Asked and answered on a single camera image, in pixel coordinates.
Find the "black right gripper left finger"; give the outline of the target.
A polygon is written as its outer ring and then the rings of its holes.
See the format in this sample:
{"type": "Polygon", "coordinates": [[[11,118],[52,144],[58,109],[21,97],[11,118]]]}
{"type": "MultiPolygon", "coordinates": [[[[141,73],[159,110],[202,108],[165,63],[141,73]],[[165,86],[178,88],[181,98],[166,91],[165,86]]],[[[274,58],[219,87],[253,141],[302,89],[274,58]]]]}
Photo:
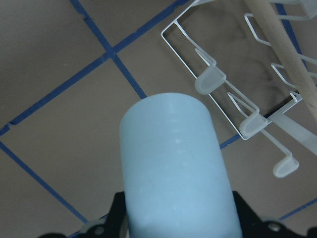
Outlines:
{"type": "Polygon", "coordinates": [[[86,223],[70,238],[126,238],[128,237],[125,193],[114,195],[110,210],[104,217],[86,223]]]}

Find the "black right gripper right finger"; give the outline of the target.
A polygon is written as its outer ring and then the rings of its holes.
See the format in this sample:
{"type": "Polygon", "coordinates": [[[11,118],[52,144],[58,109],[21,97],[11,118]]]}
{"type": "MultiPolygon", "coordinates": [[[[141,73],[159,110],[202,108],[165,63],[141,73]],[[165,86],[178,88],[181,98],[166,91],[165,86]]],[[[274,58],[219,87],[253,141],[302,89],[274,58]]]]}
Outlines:
{"type": "Polygon", "coordinates": [[[232,191],[244,238],[316,238],[317,228],[308,229],[306,235],[300,235],[280,222],[263,221],[247,204],[243,197],[232,191]]]}

